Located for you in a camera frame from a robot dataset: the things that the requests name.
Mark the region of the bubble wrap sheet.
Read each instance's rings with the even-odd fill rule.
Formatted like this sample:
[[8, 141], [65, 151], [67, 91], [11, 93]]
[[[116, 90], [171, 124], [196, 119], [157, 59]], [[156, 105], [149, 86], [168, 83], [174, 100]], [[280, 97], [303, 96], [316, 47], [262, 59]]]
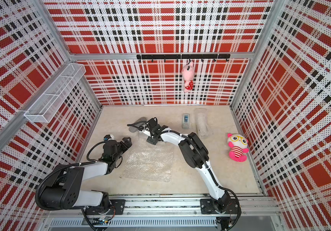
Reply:
[[160, 141], [156, 145], [138, 134], [126, 157], [123, 178], [153, 182], [170, 182], [174, 157], [174, 145]]
[[207, 109], [196, 108], [195, 113], [195, 123], [197, 134], [199, 137], [208, 137], [211, 133], [210, 126], [208, 124]]

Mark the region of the grey tape dispenser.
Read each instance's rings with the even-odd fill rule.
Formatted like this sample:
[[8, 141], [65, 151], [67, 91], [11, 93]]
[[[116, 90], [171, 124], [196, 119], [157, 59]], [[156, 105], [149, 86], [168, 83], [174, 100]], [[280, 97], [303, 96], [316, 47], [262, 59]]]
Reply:
[[183, 114], [183, 116], [182, 116], [182, 128], [185, 129], [185, 130], [190, 128], [190, 115], [189, 114]]

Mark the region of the clear glass vase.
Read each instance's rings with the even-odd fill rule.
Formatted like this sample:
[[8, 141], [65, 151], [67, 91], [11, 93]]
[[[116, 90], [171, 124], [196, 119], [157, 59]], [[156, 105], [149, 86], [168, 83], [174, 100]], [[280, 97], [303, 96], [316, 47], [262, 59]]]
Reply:
[[138, 130], [139, 134], [141, 134], [142, 136], [146, 136], [147, 138], [153, 138], [153, 133], [148, 131], [148, 130]]

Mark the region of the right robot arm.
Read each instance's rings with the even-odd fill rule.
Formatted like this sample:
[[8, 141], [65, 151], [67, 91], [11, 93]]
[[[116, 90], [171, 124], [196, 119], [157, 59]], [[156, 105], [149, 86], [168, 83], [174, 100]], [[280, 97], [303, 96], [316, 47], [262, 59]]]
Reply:
[[237, 195], [220, 184], [209, 161], [209, 152], [196, 133], [179, 133], [167, 126], [160, 126], [155, 118], [145, 122], [138, 130], [147, 135], [147, 142], [153, 145], [163, 141], [179, 147], [185, 162], [202, 177], [216, 212], [223, 214], [234, 211], [238, 216], [241, 215]]

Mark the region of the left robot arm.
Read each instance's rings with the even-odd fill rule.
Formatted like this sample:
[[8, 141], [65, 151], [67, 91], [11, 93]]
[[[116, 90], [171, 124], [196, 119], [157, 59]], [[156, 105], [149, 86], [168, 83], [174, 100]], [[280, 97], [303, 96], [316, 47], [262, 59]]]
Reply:
[[88, 151], [86, 162], [58, 164], [37, 187], [37, 206], [46, 211], [83, 209], [90, 215], [115, 209], [107, 192], [85, 191], [81, 185], [86, 180], [112, 173], [131, 146], [130, 137], [116, 141], [113, 136], [106, 135]]

